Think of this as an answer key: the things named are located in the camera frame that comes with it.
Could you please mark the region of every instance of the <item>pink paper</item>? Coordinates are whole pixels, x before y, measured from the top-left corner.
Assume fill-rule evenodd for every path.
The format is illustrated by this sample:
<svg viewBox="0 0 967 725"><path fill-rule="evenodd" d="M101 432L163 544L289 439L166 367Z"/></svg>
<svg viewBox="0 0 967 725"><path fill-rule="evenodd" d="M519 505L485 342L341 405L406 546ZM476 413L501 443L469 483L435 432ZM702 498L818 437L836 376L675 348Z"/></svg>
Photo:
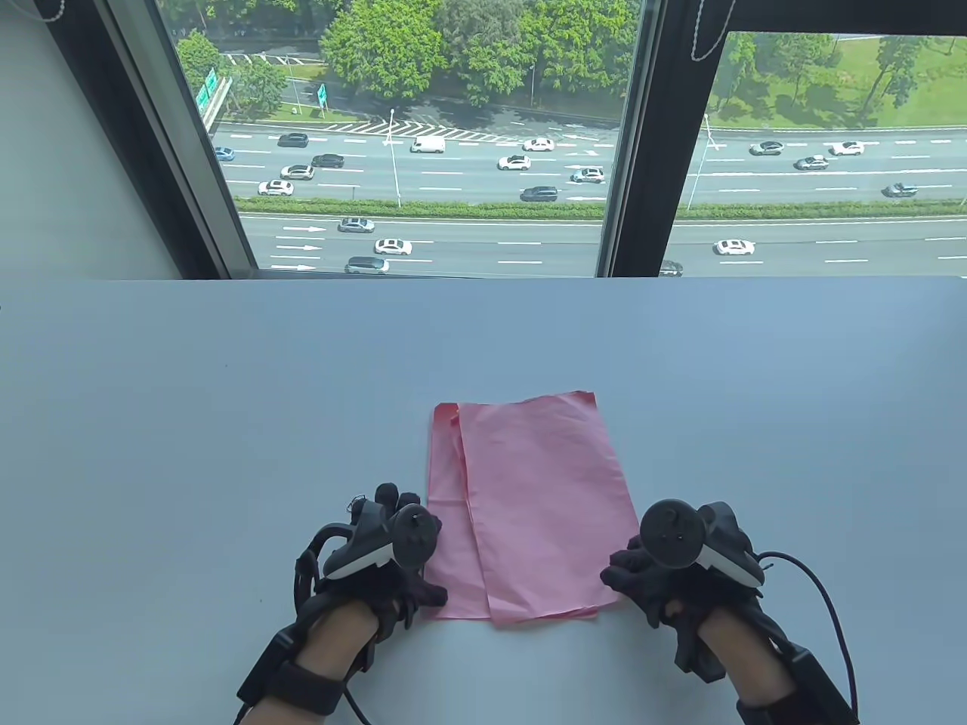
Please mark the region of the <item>pink paper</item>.
<svg viewBox="0 0 967 725"><path fill-rule="evenodd" d="M434 411L427 505L443 521L426 578L442 619L594 616L618 600L599 572L638 528L594 396Z"/></svg>

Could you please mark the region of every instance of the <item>hedge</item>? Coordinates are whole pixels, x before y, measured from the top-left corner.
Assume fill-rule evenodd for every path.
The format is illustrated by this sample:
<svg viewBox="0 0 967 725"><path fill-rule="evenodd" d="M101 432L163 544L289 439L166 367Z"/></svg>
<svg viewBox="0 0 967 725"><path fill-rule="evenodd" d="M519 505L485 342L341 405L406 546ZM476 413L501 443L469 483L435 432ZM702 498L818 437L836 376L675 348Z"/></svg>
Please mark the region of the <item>hedge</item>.
<svg viewBox="0 0 967 725"><path fill-rule="evenodd" d="M903 199L895 201L831 201L802 204L695 204L679 207L678 219L835 219L876 217L944 217L967 215L960 199ZM571 219L604 218L603 203L558 204L494 202L466 204L449 201L395 201L375 199L293 199L279 196L237 196L240 212L314 214L326 217L411 217L448 219Z"/></svg>

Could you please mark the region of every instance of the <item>table surface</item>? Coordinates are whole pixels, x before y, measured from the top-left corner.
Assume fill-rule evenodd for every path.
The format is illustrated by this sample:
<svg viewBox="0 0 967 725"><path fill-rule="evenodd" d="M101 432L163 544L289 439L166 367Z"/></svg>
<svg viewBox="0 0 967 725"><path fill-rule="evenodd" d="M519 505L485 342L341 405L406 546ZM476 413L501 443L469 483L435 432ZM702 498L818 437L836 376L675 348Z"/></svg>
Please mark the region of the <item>table surface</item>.
<svg viewBox="0 0 967 725"><path fill-rule="evenodd" d="M757 548L814 568L864 721L954 722L965 297L916 278L4 283L10 721L230 723L316 529L381 481L425 491L435 404L589 390L639 514L723 499ZM807 579L779 563L765 595L843 687ZM738 723L671 634L629 607L424 623L353 689L376 725Z"/></svg>

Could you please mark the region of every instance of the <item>wrist strap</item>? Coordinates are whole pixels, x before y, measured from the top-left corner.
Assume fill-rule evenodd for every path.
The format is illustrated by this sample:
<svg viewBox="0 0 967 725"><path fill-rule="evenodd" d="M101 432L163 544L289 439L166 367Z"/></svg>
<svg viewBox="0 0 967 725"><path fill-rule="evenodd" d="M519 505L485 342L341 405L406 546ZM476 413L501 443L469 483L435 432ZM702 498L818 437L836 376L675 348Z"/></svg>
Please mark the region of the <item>wrist strap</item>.
<svg viewBox="0 0 967 725"><path fill-rule="evenodd" d="M323 717L336 711L345 691L345 682L321 677L292 662L283 663L265 688L267 697Z"/></svg>

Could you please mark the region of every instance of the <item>black glove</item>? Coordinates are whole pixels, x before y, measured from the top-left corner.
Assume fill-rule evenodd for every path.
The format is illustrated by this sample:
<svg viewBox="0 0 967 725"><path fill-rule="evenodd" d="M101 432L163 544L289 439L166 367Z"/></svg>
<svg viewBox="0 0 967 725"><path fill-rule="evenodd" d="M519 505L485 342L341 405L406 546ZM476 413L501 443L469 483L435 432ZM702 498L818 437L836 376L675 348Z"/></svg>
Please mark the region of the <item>black glove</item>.
<svg viewBox="0 0 967 725"><path fill-rule="evenodd" d="M410 492L400 494L394 484L382 483L376 489L373 501L384 506L390 516L408 504L419 504L420 496ZM362 500L353 502L350 523L359 520L362 507ZM435 516L434 519L439 532L443 524ZM428 584L422 568L404 569L396 562L368 566L343 579L322 579L316 593L334 595L341 600L358 599L368 604L379 620L376 642L389 638L397 622L403 622L404 628L409 629L420 607L442 607L447 603L447 590Z"/></svg>
<svg viewBox="0 0 967 725"><path fill-rule="evenodd" d="M673 626L678 633L675 664L705 682L721 680L725 669L698 637L698 627L717 607L758 609L757 597L761 596L758 590L699 565L684 569L658 566L642 548L640 536L629 541L627 549L611 555L610 566L601 572L601 581L637 604L652 628L657 629L660 624ZM665 610L673 600L681 602L683 610L669 616Z"/></svg>

